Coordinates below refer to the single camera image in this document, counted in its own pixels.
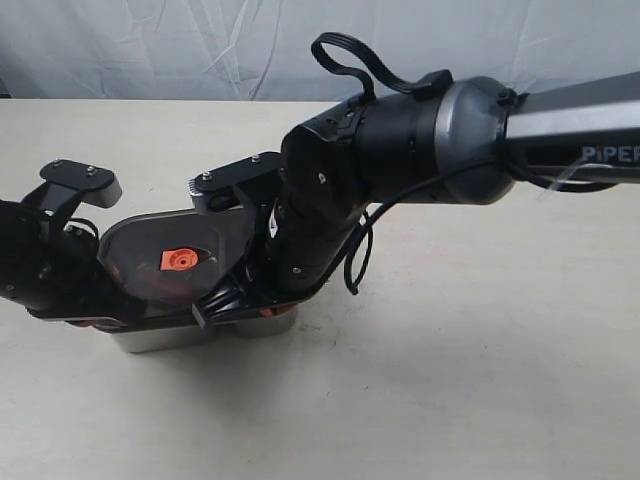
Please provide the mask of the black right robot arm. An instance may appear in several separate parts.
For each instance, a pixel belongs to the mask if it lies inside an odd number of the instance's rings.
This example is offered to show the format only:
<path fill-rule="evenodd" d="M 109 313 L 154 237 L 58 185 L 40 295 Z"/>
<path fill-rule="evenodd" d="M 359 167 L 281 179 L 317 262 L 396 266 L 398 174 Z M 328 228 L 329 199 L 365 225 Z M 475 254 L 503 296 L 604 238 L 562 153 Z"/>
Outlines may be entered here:
<path fill-rule="evenodd" d="M 489 205 L 518 182 L 591 193 L 639 179 L 639 77 L 519 94 L 488 77 L 428 75 L 405 93 L 356 97 L 265 152 L 192 180 L 195 207 L 243 207 L 240 257 L 192 306 L 208 326 L 271 315 L 341 270 L 356 292 L 374 224 L 402 203 Z"/>

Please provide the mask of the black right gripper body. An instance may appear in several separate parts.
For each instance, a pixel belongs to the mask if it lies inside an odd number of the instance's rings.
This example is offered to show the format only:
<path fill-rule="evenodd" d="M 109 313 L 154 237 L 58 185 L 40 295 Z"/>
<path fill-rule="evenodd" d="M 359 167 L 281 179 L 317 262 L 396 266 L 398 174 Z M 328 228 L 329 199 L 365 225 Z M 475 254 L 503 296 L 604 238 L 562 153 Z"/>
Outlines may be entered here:
<path fill-rule="evenodd" d="M 287 201 L 261 209 L 244 254 L 211 291 L 193 302 L 198 324 L 258 316 L 261 309 L 295 305 L 314 296 L 346 256 L 364 211 L 360 207 L 333 222 L 312 211 L 298 211 Z"/>

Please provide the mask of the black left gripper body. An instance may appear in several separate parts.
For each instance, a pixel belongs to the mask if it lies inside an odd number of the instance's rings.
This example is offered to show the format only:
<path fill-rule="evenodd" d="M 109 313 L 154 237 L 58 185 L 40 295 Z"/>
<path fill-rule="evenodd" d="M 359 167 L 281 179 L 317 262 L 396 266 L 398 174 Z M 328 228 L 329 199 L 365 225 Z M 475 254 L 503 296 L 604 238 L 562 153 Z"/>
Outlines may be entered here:
<path fill-rule="evenodd" d="M 38 244 L 19 282 L 19 303 L 45 321 L 136 325 L 146 302 L 126 293 L 98 259 L 86 221 L 72 221 Z"/>

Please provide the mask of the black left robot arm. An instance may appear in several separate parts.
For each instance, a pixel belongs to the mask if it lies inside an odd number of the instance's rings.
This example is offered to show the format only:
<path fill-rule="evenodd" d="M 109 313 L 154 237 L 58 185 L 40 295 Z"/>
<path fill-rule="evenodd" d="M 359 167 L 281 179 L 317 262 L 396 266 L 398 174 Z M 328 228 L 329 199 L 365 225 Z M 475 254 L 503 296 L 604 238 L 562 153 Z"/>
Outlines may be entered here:
<path fill-rule="evenodd" d="M 95 226 L 1 202 L 1 297 L 43 321 L 120 328 L 141 322 L 146 303 L 98 259 Z"/>

